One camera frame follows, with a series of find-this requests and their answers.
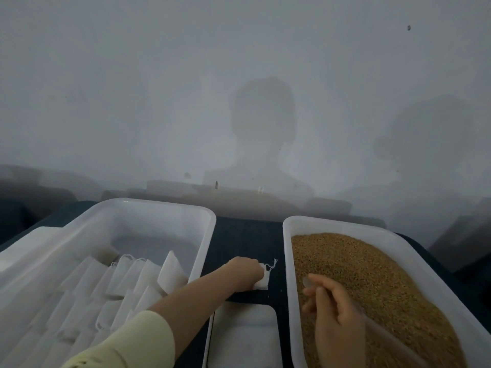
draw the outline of tea bag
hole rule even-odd
[[[65,321],[61,325],[58,335],[64,336],[69,339],[74,339],[77,337],[77,334],[80,332],[80,329],[77,328],[77,321],[80,318],[80,315],[83,313],[83,310],[87,307],[88,299],[76,298],[70,312],[65,318]]]
[[[144,265],[144,259],[135,260],[124,275],[123,279],[121,279],[121,282],[118,284],[112,295],[123,297],[126,291],[133,290],[137,284]]]
[[[101,298],[105,298],[107,287],[109,286],[109,282],[113,278],[113,274],[114,271],[116,270],[116,266],[117,263],[113,262],[111,263],[111,266],[106,268],[106,272],[104,272],[104,275],[99,280],[99,282],[94,288],[94,291],[92,291],[92,294],[90,295],[91,299],[98,300]]]
[[[51,347],[41,368],[54,368],[61,366],[66,360],[72,345],[68,342],[55,342]]]
[[[77,330],[82,330],[84,328],[95,330],[97,318],[99,317],[104,304],[104,302],[100,301],[91,302],[78,317],[75,322],[75,328]]]
[[[270,282],[270,272],[271,270],[274,269],[274,267],[276,266],[276,263],[278,262],[278,260],[275,258],[273,259],[274,262],[273,262],[273,266],[269,265],[269,264],[264,264],[264,263],[260,263],[259,265],[264,269],[264,276],[263,278],[258,281],[256,284],[254,284],[254,288],[255,290],[260,290],[260,291],[267,291],[267,284]]]
[[[116,316],[121,304],[122,300],[119,301],[107,301],[101,309],[101,312],[97,316],[95,322],[95,328],[97,330],[101,329],[109,329],[113,324],[114,317]]]
[[[39,310],[36,316],[29,323],[29,327],[34,332],[44,333],[46,330],[46,322],[50,318],[54,308],[63,297],[63,293],[57,292],[53,294]]]
[[[75,297],[73,294],[65,292],[46,322],[48,331],[51,331],[52,333],[59,331],[74,303]]]
[[[0,364],[1,368],[10,368],[14,366],[19,366],[24,359],[26,354],[31,352],[33,347],[36,346],[41,336],[34,332],[28,332],[22,337],[22,339],[17,343],[15,348],[7,355]]]
[[[75,289],[79,283],[80,278],[82,278],[85,271],[88,269],[91,263],[97,262],[92,257],[86,257],[82,262],[80,262],[77,267],[68,275],[68,277],[61,283],[60,288],[63,291],[72,291]]]
[[[114,269],[113,276],[109,282],[109,285],[107,286],[107,295],[114,295],[116,287],[119,285],[121,280],[123,280],[123,277],[125,276],[126,272],[128,272],[134,261],[135,258],[130,254],[125,254],[120,257],[119,261],[117,262],[116,268]]]
[[[50,353],[54,342],[55,338],[52,333],[46,332],[43,334],[27,358],[22,362],[20,368],[37,368],[41,366]]]
[[[143,295],[145,289],[149,285],[156,288],[158,286],[157,278],[159,276],[160,269],[161,267],[154,264],[151,260],[146,260],[143,269],[140,272],[140,276],[138,277],[135,289],[133,290],[133,294],[135,296]]]
[[[70,351],[68,352],[66,360],[73,358],[78,353],[88,349],[92,341],[94,341],[95,334],[96,332],[89,328],[82,329],[79,336],[72,345]]]
[[[155,290],[151,285],[149,285],[145,291],[143,292],[143,295],[141,296],[140,300],[138,301],[137,305],[135,306],[135,310],[133,311],[133,315],[136,315],[140,311],[144,311],[148,309],[150,306],[152,306],[155,302],[160,300],[162,296],[160,295],[159,292]]]
[[[160,270],[157,279],[158,285],[165,293],[171,294],[173,291],[185,286],[188,280],[189,278],[181,267],[179,260],[174,252],[170,251]]]
[[[74,296],[77,298],[89,298],[106,270],[107,266],[105,264],[97,261],[91,262],[73,290]]]
[[[100,344],[102,341],[104,341],[110,335],[111,335],[111,331],[109,329],[101,329],[95,335],[95,338],[92,341],[92,343],[90,344],[90,347],[97,346],[98,344]]]
[[[111,325],[111,332],[117,331],[119,328],[123,326],[128,318],[128,314],[133,311],[134,307],[138,303],[140,297],[135,297],[132,290],[127,290],[123,302],[119,307],[116,316],[114,317],[114,322]]]

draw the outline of table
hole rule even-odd
[[[33,229],[40,226],[63,227],[96,202],[77,202],[69,204],[52,215],[41,220],[31,228],[15,236],[0,246],[0,252],[9,247]],[[491,312],[479,299],[458,279],[446,270],[428,251],[410,237],[400,235],[416,250],[416,252],[445,281],[449,288],[458,296],[466,307],[491,333]],[[248,302],[270,305],[276,311],[278,331],[281,343],[281,355],[285,368],[293,367],[290,352],[290,330],[288,321],[288,300],[286,291],[286,274],[283,248],[283,228],[281,222],[253,221],[245,219],[217,217],[217,224],[210,242],[201,275],[206,275],[235,256],[257,258],[262,263],[278,263],[270,274],[267,291],[251,291],[238,293],[229,301]],[[176,361],[176,367],[201,367],[208,322]]]

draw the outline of scoop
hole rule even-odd
[[[316,286],[309,278],[306,276],[302,279],[302,283],[304,287],[311,288]],[[385,342],[390,349],[397,354],[397,356],[406,363],[409,367],[414,368],[430,368],[430,366],[421,358],[418,354],[416,354],[412,349],[403,344],[399,339],[393,336],[390,332],[387,331],[380,324],[370,319],[364,312],[363,308],[356,302],[354,302],[356,308],[363,314],[363,318],[365,319],[365,325],[374,333],[376,336]]]

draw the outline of drawstring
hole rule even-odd
[[[273,266],[271,266],[270,264],[267,264],[267,263],[264,264],[264,266],[269,266],[269,268],[270,268],[269,270],[266,270],[266,271],[269,272],[269,271],[274,269],[274,267],[276,266],[276,262],[278,262],[278,260],[276,258],[273,258],[273,261],[274,261]]]

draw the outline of light yellow sleeve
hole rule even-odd
[[[175,351],[169,324],[157,313],[143,311],[62,368],[172,368]]]

